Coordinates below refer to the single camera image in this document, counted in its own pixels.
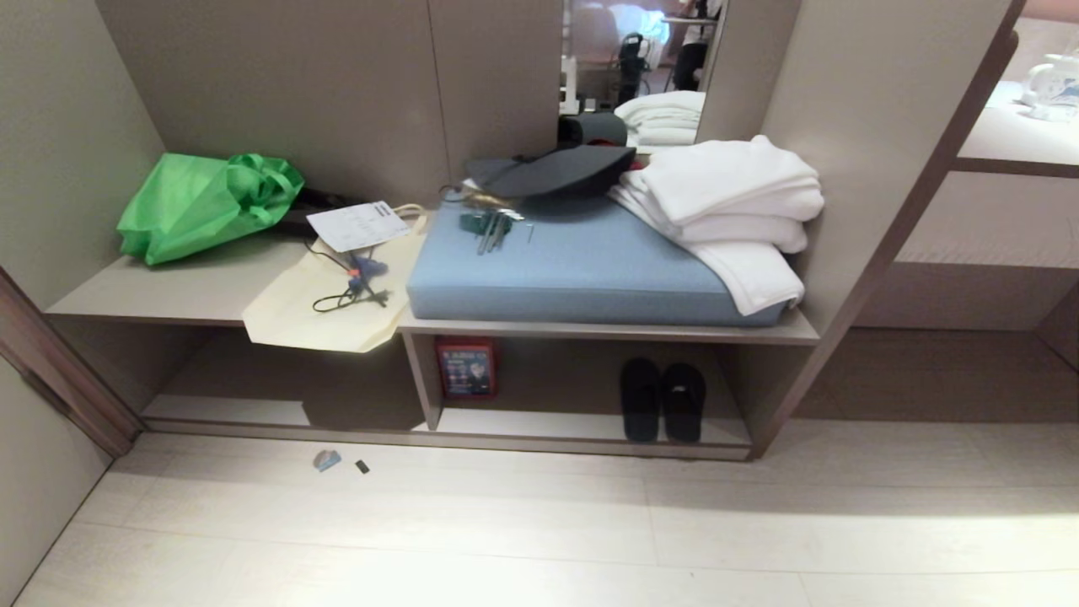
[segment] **blue seat cushion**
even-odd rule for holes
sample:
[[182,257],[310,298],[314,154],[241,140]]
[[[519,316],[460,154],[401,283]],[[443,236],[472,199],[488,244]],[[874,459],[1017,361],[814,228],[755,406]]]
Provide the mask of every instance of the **blue seat cushion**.
[[[773,327],[783,306],[743,317],[696,257],[611,199],[530,199],[502,248],[477,254],[443,203],[408,282],[418,319]],[[530,230],[528,223],[534,224]]]

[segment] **green tote bag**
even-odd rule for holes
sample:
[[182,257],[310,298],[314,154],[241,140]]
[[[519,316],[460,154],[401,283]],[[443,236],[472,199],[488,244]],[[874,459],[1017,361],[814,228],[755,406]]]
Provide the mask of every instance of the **green tote bag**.
[[302,187],[303,177],[278,157],[166,153],[120,218],[121,251],[153,265],[264,230]]

